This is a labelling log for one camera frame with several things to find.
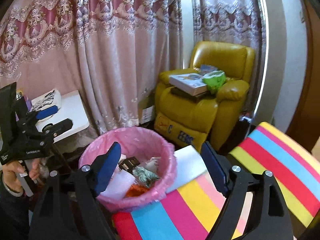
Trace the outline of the black cardboard box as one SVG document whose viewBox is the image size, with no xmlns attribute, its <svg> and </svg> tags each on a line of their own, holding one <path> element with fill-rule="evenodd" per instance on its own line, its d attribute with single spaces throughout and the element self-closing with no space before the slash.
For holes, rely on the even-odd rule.
<svg viewBox="0 0 320 240">
<path fill-rule="evenodd" d="M 140 164 L 136 157 L 129 157 L 119 162 L 118 166 L 121 170 L 132 173 L 133 169 Z"/>
</svg>

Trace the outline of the green wrapper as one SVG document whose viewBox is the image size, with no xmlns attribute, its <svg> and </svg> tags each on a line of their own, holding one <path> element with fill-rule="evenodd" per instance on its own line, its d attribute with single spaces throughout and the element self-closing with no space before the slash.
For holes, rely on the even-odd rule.
<svg viewBox="0 0 320 240">
<path fill-rule="evenodd" d="M 148 189 L 151 188 L 156 181 L 160 180 L 160 177 L 157 174 L 147 170 L 144 167 L 135 167 L 132 170 L 132 174 L 138 180 L 140 185 Z"/>
</svg>

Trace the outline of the white foam block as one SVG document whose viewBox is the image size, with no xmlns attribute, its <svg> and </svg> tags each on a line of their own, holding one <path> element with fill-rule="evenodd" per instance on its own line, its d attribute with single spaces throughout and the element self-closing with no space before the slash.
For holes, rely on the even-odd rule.
<svg viewBox="0 0 320 240">
<path fill-rule="evenodd" d="M 135 181 L 136 178 L 131 173 L 120 170 L 113 176 L 105 191 L 100 195 L 114 200 L 121 200 Z"/>
</svg>

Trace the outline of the pink foam net orange core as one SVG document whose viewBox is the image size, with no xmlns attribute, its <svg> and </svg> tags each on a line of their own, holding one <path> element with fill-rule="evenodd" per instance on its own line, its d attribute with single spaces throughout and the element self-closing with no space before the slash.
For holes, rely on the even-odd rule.
<svg viewBox="0 0 320 240">
<path fill-rule="evenodd" d="M 133 184 L 125 194 L 125 197 L 138 197 L 147 193 L 150 189 L 143 185 Z"/>
</svg>

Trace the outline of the white paper cup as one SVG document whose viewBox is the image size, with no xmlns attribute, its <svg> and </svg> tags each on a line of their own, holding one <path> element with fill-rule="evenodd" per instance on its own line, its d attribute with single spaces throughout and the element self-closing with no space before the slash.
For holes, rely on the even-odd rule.
<svg viewBox="0 0 320 240">
<path fill-rule="evenodd" d="M 141 166 L 144 167 L 146 170 L 153 172 L 154 174 L 157 174 L 160 161 L 161 157 L 152 157 L 148 161 L 142 163 Z"/>
</svg>

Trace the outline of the pink lined trash bin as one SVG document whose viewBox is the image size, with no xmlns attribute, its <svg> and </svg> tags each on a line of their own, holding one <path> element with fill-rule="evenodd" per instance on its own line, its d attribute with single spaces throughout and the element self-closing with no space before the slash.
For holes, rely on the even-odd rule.
<svg viewBox="0 0 320 240">
<path fill-rule="evenodd" d="M 85 149 L 79 167 L 102 165 L 95 198 L 111 213 L 132 211 L 166 197 L 176 179 L 174 146 L 142 127 L 109 131 Z"/>
</svg>

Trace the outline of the black tape roll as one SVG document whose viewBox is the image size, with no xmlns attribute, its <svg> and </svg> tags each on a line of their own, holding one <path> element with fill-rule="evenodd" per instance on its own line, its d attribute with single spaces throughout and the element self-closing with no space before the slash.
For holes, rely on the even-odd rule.
<svg viewBox="0 0 320 240">
<path fill-rule="evenodd" d="M 42 128 L 42 132 L 43 132 L 43 133 L 47 132 L 48 130 L 51 129 L 52 126 L 53 126 L 52 123 L 46 124 L 46 126 L 44 126 L 44 127 Z"/>
</svg>

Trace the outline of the white printed pouch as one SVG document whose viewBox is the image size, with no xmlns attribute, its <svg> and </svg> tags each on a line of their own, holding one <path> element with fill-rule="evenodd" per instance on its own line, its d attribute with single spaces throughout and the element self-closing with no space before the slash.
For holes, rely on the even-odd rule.
<svg viewBox="0 0 320 240">
<path fill-rule="evenodd" d="M 48 107 L 51 107 L 53 105 L 56 105 L 59 110 L 62 107 L 61 94 L 56 88 L 54 88 L 51 91 L 33 99 L 31 101 L 31 111 L 37 112 L 37 111 L 46 109 Z"/>
</svg>

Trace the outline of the white side table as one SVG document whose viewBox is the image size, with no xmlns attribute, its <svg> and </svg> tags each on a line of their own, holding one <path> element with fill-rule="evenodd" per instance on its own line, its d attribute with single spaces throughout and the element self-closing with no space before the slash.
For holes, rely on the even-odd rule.
<svg viewBox="0 0 320 240">
<path fill-rule="evenodd" d="M 54 139 L 54 142 L 63 140 L 89 127 L 89 120 L 85 112 L 85 108 L 82 103 L 79 91 L 75 90 L 68 94 L 65 94 L 61 96 L 61 99 L 62 106 L 60 110 L 51 118 L 36 124 L 36 128 L 38 129 L 38 131 L 41 131 L 44 128 L 44 126 L 48 124 L 56 124 L 65 119 L 72 120 L 72 129 L 57 136 Z"/>
</svg>

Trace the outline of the striped colourful tablecloth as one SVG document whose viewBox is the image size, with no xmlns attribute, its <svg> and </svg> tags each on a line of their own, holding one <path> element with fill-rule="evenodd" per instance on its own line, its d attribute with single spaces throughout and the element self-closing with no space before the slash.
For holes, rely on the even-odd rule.
<svg viewBox="0 0 320 240">
<path fill-rule="evenodd" d="M 267 122 L 163 200 L 112 220 L 120 239 L 319 239 L 319 162 Z"/>
</svg>

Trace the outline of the green snack bag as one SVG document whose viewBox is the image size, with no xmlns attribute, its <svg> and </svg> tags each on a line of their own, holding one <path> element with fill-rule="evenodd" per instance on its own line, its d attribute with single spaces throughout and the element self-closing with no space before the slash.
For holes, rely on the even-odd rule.
<svg viewBox="0 0 320 240">
<path fill-rule="evenodd" d="M 211 94 L 215 94 L 225 83 L 226 75 L 222 70 L 215 70 L 205 74 L 202 77 L 202 82 L 207 86 L 207 90 Z"/>
</svg>

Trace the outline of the white book box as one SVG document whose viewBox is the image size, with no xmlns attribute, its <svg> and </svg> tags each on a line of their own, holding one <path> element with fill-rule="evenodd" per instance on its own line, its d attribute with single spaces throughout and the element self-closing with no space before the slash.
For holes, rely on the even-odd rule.
<svg viewBox="0 0 320 240">
<path fill-rule="evenodd" d="M 207 91 L 207 85 L 202 81 L 202 76 L 196 73 L 171 75 L 169 83 L 191 96 Z"/>
</svg>

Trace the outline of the pink embroidered curtain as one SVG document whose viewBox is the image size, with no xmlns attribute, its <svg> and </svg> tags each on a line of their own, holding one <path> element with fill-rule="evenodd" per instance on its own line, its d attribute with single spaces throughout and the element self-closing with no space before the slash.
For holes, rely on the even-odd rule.
<svg viewBox="0 0 320 240">
<path fill-rule="evenodd" d="M 78 90 L 98 133 L 137 126 L 159 73 L 181 65 L 181 0 L 1 0 L 1 86 Z"/>
</svg>

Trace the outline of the grey embroidered curtain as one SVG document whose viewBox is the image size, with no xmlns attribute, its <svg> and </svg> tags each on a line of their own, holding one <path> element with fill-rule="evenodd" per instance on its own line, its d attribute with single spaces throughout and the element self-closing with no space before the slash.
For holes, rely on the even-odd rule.
<svg viewBox="0 0 320 240">
<path fill-rule="evenodd" d="M 251 47 L 254 68 L 265 54 L 265 28 L 259 0 L 193 0 L 194 41 Z"/>
</svg>

